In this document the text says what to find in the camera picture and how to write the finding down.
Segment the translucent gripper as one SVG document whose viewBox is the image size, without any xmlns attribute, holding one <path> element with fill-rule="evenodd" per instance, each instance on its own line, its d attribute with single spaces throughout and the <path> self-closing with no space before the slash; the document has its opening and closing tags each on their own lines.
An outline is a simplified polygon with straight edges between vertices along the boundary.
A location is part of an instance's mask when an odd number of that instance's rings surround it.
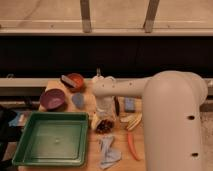
<svg viewBox="0 0 213 171">
<path fill-rule="evenodd" d="M 96 130 L 102 120 L 116 121 L 114 97 L 96 98 L 96 111 L 93 114 L 91 128 Z"/>
</svg>

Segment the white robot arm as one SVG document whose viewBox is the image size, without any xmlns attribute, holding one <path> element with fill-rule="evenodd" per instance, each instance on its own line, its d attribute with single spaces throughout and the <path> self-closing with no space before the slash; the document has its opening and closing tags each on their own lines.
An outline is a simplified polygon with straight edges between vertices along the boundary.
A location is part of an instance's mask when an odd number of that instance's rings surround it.
<svg viewBox="0 0 213 171">
<path fill-rule="evenodd" d="M 146 171 L 203 171 L 200 106 L 205 80 L 192 72 L 163 71 L 152 77 L 93 84 L 98 107 L 107 96 L 142 99 Z"/>
</svg>

